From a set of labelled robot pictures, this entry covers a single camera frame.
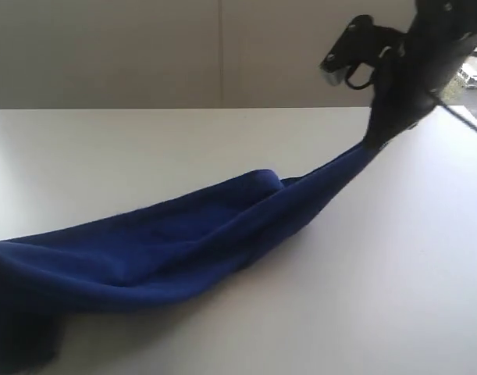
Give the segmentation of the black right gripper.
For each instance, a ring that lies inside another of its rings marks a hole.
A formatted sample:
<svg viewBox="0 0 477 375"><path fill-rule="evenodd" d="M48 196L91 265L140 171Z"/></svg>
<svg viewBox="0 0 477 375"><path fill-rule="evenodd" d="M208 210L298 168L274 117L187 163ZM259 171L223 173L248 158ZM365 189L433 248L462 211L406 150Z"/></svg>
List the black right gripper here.
<svg viewBox="0 0 477 375"><path fill-rule="evenodd" d="M380 149L436 106L477 46L477 1L417 1L408 32L374 80L365 145Z"/></svg>

